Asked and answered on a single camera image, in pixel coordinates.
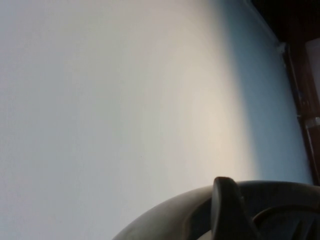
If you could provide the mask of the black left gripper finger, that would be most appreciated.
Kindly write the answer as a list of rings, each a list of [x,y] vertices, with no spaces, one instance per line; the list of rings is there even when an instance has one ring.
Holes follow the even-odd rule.
[[[213,240],[259,240],[261,235],[249,217],[236,182],[217,177],[211,197],[211,233]]]

